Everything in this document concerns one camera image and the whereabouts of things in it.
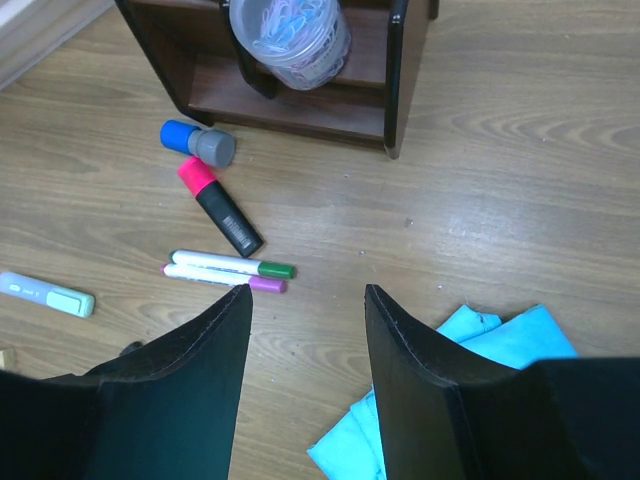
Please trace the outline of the clear paperclip jar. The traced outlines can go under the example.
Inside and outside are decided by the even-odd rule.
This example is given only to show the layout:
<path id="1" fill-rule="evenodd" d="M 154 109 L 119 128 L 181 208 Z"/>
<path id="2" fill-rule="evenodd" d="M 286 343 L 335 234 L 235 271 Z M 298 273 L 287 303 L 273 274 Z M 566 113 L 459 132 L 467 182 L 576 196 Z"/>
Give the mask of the clear paperclip jar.
<path id="1" fill-rule="evenodd" d="M 308 91 L 344 68 L 351 33 L 337 0 L 231 1 L 233 33 L 287 87 Z"/>

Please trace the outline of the pink cap white marker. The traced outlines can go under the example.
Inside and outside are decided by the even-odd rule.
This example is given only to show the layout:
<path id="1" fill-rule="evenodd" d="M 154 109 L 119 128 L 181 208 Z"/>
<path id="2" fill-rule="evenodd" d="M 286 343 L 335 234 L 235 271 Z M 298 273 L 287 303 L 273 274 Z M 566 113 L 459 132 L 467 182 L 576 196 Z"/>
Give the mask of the pink cap white marker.
<path id="1" fill-rule="evenodd" d="M 218 284 L 235 287 L 247 284 L 253 290 L 282 294 L 287 290 L 285 280 L 270 279 L 255 275 L 233 273 L 216 269 L 206 269 L 186 265 L 167 264 L 162 268 L 165 276 L 174 279 Z"/>

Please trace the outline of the pink black highlighter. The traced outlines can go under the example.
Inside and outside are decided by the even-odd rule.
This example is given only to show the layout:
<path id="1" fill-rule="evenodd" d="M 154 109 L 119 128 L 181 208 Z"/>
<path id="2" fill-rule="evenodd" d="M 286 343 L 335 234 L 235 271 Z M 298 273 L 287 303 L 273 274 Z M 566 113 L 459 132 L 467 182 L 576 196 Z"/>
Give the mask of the pink black highlighter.
<path id="1" fill-rule="evenodd" d="M 178 176 L 198 204 L 242 258 L 249 258 L 264 240 L 231 198 L 210 167 L 190 157 L 177 170 Z"/>

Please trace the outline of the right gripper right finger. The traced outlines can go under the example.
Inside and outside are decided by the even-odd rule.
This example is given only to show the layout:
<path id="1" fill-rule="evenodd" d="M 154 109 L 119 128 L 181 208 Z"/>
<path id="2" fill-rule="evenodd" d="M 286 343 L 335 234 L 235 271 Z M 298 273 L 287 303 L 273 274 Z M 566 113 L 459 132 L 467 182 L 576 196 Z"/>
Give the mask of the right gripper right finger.
<path id="1" fill-rule="evenodd" d="M 391 479 L 635 479 L 639 362 L 483 358 L 365 290 L 365 322 Z"/>

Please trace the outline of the green cap white marker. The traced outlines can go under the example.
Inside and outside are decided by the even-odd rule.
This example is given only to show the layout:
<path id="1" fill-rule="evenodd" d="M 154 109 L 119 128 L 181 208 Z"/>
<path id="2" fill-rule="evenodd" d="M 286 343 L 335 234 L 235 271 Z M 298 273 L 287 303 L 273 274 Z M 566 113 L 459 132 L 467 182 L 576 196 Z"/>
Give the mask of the green cap white marker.
<path id="1" fill-rule="evenodd" d="M 191 250 L 175 250 L 169 254 L 169 259 L 178 265 L 222 270 L 273 279 L 290 280 L 297 274 L 297 269 L 293 265 Z"/>

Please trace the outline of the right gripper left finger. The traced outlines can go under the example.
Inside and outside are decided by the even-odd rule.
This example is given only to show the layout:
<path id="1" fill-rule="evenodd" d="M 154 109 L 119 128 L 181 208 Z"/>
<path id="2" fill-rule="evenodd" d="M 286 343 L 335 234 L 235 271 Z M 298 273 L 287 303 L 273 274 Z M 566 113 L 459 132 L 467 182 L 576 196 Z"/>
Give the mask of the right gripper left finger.
<path id="1" fill-rule="evenodd" d="M 82 375 L 1 375 L 5 479 L 224 479 L 253 298 L 196 318 Z"/>

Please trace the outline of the brown wooden desk organizer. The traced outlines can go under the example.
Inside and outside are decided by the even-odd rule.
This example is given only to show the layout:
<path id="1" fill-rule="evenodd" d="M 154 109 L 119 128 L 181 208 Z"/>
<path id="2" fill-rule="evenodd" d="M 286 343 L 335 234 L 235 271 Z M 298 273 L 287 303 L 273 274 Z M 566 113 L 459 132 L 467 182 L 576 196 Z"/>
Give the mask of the brown wooden desk organizer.
<path id="1" fill-rule="evenodd" d="M 177 110 L 401 151 L 435 1 L 121 1 Z"/>

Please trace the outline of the mint green highlighter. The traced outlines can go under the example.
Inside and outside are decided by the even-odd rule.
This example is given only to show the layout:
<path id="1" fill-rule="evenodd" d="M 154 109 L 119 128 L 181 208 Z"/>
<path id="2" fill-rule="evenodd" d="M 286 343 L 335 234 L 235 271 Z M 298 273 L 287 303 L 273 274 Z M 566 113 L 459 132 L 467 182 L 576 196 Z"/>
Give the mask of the mint green highlighter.
<path id="1" fill-rule="evenodd" d="M 14 272 L 1 273 L 1 292 L 79 318 L 91 316 L 95 307 L 90 294 Z"/>

